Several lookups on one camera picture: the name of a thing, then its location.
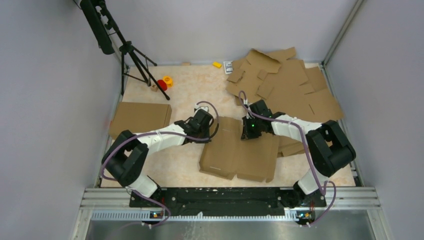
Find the gray wall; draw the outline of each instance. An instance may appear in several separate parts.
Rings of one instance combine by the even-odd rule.
[[[396,239],[422,239],[424,1],[367,1],[328,71],[364,182]]]
[[[122,33],[160,64],[209,63],[295,46],[321,61],[356,0],[119,0]]]
[[[71,0],[2,0],[0,32],[0,239],[68,239],[120,65]]]

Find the cardboard pile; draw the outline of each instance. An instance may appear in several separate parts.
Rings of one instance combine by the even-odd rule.
[[[219,117],[219,129],[213,141],[205,144],[200,157],[200,172],[232,180],[267,183],[274,179],[279,138],[270,133],[261,138],[241,141],[242,121]],[[213,132],[217,121],[210,131]]]
[[[305,68],[295,56],[294,47],[268,53],[252,49],[245,58],[232,62],[226,90],[236,96],[238,105],[237,96],[243,90],[249,103],[263,99],[273,113],[319,123],[341,119],[342,110],[319,67]],[[278,152],[282,156],[300,154],[303,146],[281,136]]]
[[[124,130],[135,134],[161,129],[170,124],[171,113],[169,104],[120,102],[109,135],[116,139]]]

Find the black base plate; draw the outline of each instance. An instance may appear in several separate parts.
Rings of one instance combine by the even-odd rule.
[[[167,206],[174,216],[196,216],[200,212],[217,217],[281,216],[285,214],[284,207],[288,207],[283,203],[293,192],[279,187],[168,187],[156,191],[151,198]],[[134,192],[131,196],[131,208],[157,207]],[[314,204],[315,207],[327,205],[325,199],[319,198]]]

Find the metal rod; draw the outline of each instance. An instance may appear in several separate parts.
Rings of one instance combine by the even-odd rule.
[[[156,62],[154,62],[153,60],[151,60],[150,58],[148,58],[146,55],[144,55],[140,50],[138,50],[136,47],[134,47],[134,50],[140,54],[143,58],[145,58],[147,61],[151,62],[151,64],[153,64],[154,66],[157,66],[158,64]]]
[[[321,71],[324,75],[325,81],[327,82],[327,86],[328,86],[328,89],[330,90],[330,93],[334,96],[334,98],[337,101],[339,101],[338,96],[337,96],[336,92],[334,91],[334,83],[333,83],[333,80],[331,79],[331,77],[330,77],[330,75],[327,71],[327,67],[325,67],[323,64],[320,64],[319,67],[320,67],[320,69],[321,69]],[[340,125],[343,132],[349,138],[350,134],[349,134],[348,128],[346,126],[345,120],[342,118],[342,119],[339,119],[337,122]],[[362,177],[361,177],[362,172],[361,172],[361,169],[359,168],[359,166],[357,164],[357,161],[358,161],[358,157],[356,157],[356,159],[353,160],[350,163],[353,164],[354,167],[355,167],[355,171],[357,173],[357,179],[359,180],[359,183],[361,184],[361,186],[364,186],[364,181],[362,180]]]
[[[154,84],[156,84],[157,88],[163,93],[163,95],[165,96],[166,100],[170,100],[171,98],[165,93],[165,91],[162,89],[162,87],[158,84],[158,82],[156,81],[155,77],[150,73],[150,71],[147,69],[147,67],[143,64],[143,62],[136,56],[136,54],[134,52],[130,52],[129,53],[130,56],[134,55],[134,58],[136,58],[138,60],[138,62],[136,62],[134,60],[134,58],[132,59],[135,63],[135,65],[137,66],[137,64],[141,65],[141,67],[146,71],[146,73],[148,74],[148,76],[153,80]]]
[[[325,199],[329,203],[333,198],[332,189],[327,190]],[[86,188],[80,209],[94,210],[130,210],[130,195],[125,188]],[[295,207],[293,210],[308,210],[308,207]],[[333,210],[380,210],[381,205],[374,187],[338,187]]]
[[[142,67],[140,66],[140,63],[139,63],[139,61],[137,60],[137,56],[135,56],[134,52],[131,52],[131,51],[130,51],[130,52],[128,52],[128,54],[129,54],[129,56],[131,57],[132,61],[134,62],[135,67],[137,67],[138,71],[140,72],[141,76],[143,77],[144,81],[147,83],[147,86],[149,86],[149,87],[150,87],[150,85],[149,85],[149,80],[148,80],[148,78],[146,77],[146,74],[144,73],[144,71],[143,71]]]
[[[341,27],[341,30],[338,32],[337,37],[335,38],[334,42],[332,43],[330,50],[328,50],[327,54],[325,55],[324,60],[322,61],[322,65],[324,67],[327,66],[327,64],[330,62],[330,59],[332,58],[334,52],[336,51],[337,47],[339,46],[340,41],[342,40],[343,36],[345,35],[348,27],[351,25],[352,20],[358,13],[358,10],[360,9],[362,3],[365,2],[365,0],[357,0],[355,5],[353,6],[352,10],[349,13],[349,16],[347,17],[346,21],[344,22],[343,26]]]
[[[120,72],[121,73],[121,76],[120,76],[120,94],[122,96],[124,95],[124,76],[125,76],[125,73],[124,73],[124,70],[125,70],[124,57],[125,57],[125,54],[122,51],[121,54],[120,54],[120,71],[121,71]]]
[[[135,77],[135,76],[130,75],[130,74],[128,74],[128,73],[124,73],[124,75],[126,75],[126,76],[128,76],[128,77],[130,77],[130,78],[133,78],[133,79],[137,79],[137,80],[139,80],[139,81],[141,81],[141,82],[143,82],[143,83],[147,83],[147,82],[145,82],[143,79],[138,78],[138,77]]]

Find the tripod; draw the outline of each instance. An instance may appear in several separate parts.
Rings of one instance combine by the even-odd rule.
[[[156,84],[157,88],[163,93],[166,100],[170,100],[170,97],[165,93],[165,91],[162,89],[162,87],[158,84],[156,79],[150,73],[149,69],[146,67],[147,61],[151,62],[154,66],[157,66],[157,64],[154,61],[152,61],[150,58],[148,58],[146,55],[144,55],[140,50],[135,48],[132,45],[131,41],[125,40],[124,36],[122,35],[121,31],[119,30],[117,23],[114,21],[111,13],[106,8],[106,3],[105,3],[104,0],[99,1],[99,6],[101,7],[100,14],[106,16],[107,19],[108,19],[107,24],[105,24],[104,26],[108,30],[110,30],[110,29],[115,30],[115,32],[112,33],[112,34],[116,34],[118,36],[119,40],[122,42],[122,46],[119,48],[119,51],[121,52],[121,92],[120,92],[121,95],[124,95],[124,76],[129,76],[131,78],[134,78],[134,79],[137,79],[139,81],[146,83],[147,86],[149,86],[149,87],[152,85],[152,83],[150,82],[150,79],[153,80],[154,84]],[[134,51],[136,51],[138,54],[140,54],[142,57],[144,57],[146,59],[146,65],[143,64],[143,62],[140,60],[140,58],[136,55],[136,53]],[[138,78],[138,77],[134,77],[134,76],[129,75],[128,73],[125,73],[124,59],[125,59],[126,54],[129,54],[129,56],[131,57],[132,61],[135,64],[135,66],[137,67],[138,71],[141,73],[141,76],[143,77],[143,79]]]

